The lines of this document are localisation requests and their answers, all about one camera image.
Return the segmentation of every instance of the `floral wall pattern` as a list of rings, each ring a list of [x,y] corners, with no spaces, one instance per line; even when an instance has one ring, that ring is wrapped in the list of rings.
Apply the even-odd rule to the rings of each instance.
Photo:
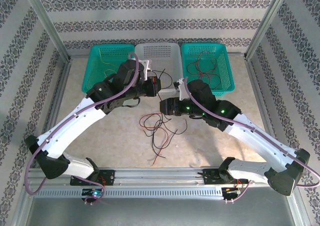
[[[195,39],[244,53],[271,1],[41,0],[70,55],[87,55],[97,42]]]
[[[65,62],[28,0],[0,3],[0,226],[10,225],[30,158]]]
[[[278,140],[306,149],[320,171],[320,0],[284,0],[250,59]],[[308,171],[304,184],[316,182]],[[299,189],[311,225],[320,225],[319,188]]]

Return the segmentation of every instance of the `metal corner post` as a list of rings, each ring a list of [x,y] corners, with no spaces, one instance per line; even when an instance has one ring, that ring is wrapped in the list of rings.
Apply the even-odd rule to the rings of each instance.
[[[284,0],[272,0],[270,7],[263,16],[261,23],[255,32],[248,49],[245,52],[246,59],[251,59],[253,56],[283,1]]]
[[[68,55],[67,49],[64,43],[62,42],[54,24],[51,22],[43,4],[41,3],[40,0],[28,0],[28,1],[31,4],[38,18],[40,19],[44,29],[47,31],[54,45],[58,49],[60,56],[65,62],[68,61],[70,56]]]
[[[22,188],[10,226],[25,226],[27,224],[33,199],[34,197],[30,196],[27,191]]]

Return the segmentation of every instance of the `plastic basket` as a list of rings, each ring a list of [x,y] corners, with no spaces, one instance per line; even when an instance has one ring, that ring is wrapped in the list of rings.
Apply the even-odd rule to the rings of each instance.
[[[173,82],[183,78],[180,47],[177,43],[141,43],[135,46],[134,51],[140,60],[152,60],[150,65],[151,70],[163,71],[165,69],[164,72],[172,77]],[[155,73],[158,77],[161,74],[161,72]],[[159,93],[176,92],[175,87],[168,75],[163,73],[160,79],[162,90],[160,90]]]
[[[128,53],[135,47],[131,44],[97,44],[90,50],[82,83],[82,92],[88,92],[95,83],[103,81],[117,72],[121,63],[128,59]]]
[[[211,81],[206,77],[202,77],[202,80],[209,84],[210,89],[215,96],[222,96],[225,93],[232,92],[235,89],[235,83],[226,46],[221,43],[184,43],[181,46],[183,76],[188,77],[187,82],[189,83],[190,81],[200,78],[199,75],[192,75],[199,73],[193,62],[198,59],[198,56],[203,51],[208,52],[204,52],[200,56],[200,61],[198,62],[200,70],[206,72],[212,69],[214,67],[213,63],[215,63],[216,69],[213,73],[218,76],[212,75],[210,77]]]

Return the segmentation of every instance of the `cable clip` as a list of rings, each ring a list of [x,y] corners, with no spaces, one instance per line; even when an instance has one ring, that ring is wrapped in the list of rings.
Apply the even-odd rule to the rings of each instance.
[[[283,155],[286,157],[286,156],[288,156],[288,154],[289,154],[289,152],[288,151],[284,151],[284,152],[282,152],[283,153]]]

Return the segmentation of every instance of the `red and black wire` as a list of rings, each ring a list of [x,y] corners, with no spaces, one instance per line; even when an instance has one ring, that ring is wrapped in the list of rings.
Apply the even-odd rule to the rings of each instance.
[[[241,182],[240,179],[237,179],[237,180],[236,180],[236,186],[235,186],[235,188],[238,188],[238,186],[239,186],[240,184],[242,185],[242,186],[241,186],[241,190],[242,190],[242,189],[244,188],[244,184]]]
[[[159,120],[157,120],[154,124],[154,126],[146,126],[146,122],[153,116],[158,116],[159,117]],[[153,152],[155,153],[155,159],[152,163],[151,166],[153,166],[157,160],[158,157],[160,158],[166,158],[164,156],[161,156],[160,153],[162,150],[166,149],[171,141],[172,141],[172,138],[175,136],[175,135],[181,135],[183,134],[187,129],[188,129],[188,123],[187,123],[187,120],[185,120],[185,129],[182,131],[182,132],[177,132],[178,129],[176,129],[175,131],[171,131],[167,126],[166,126],[166,123],[169,122],[171,120],[171,118],[167,118],[163,113],[161,112],[155,112],[155,113],[149,113],[149,114],[146,114],[144,116],[142,116],[139,120],[139,125],[141,127],[143,127],[145,130],[149,131],[150,132],[150,135],[148,135],[146,133],[145,130],[143,130],[143,132],[145,133],[145,135],[147,137],[152,137],[151,138],[151,147],[152,147],[152,150]],[[155,134],[158,130],[161,130],[161,131],[164,131],[164,134],[165,134],[165,140],[164,140],[164,143],[162,143],[161,146],[157,146],[155,144]]]
[[[98,180],[101,180],[102,181],[102,185],[103,186],[106,186],[106,180],[105,180],[105,178],[103,177],[103,176],[100,176],[100,177],[98,177]]]
[[[211,52],[210,52],[210,51],[206,51],[206,50],[205,50],[205,51],[202,51],[202,52],[198,55],[196,61],[191,62],[191,63],[189,63],[189,64],[186,66],[186,70],[187,70],[187,72],[188,72],[190,75],[199,76],[199,79],[200,79],[200,80],[203,80],[203,78],[209,79],[208,85],[210,86],[211,90],[215,90],[215,89],[221,84],[221,78],[220,78],[220,76],[215,73],[215,70],[216,70],[216,68],[217,68],[217,60],[216,60],[214,57],[212,57],[212,58],[210,59],[210,61],[211,61],[212,65],[213,65],[213,68],[210,68],[210,69],[207,70],[207,71],[202,71],[202,70],[200,70],[199,62],[200,62],[200,60],[201,60],[202,54],[204,54],[204,53],[209,53],[209,54],[210,54]],[[192,72],[190,72],[190,65],[194,65],[194,66],[195,66],[195,69],[196,69],[197,73],[192,73]],[[212,88],[210,84],[211,84],[211,79],[212,79],[213,76],[218,77],[219,83],[218,83],[215,87]]]

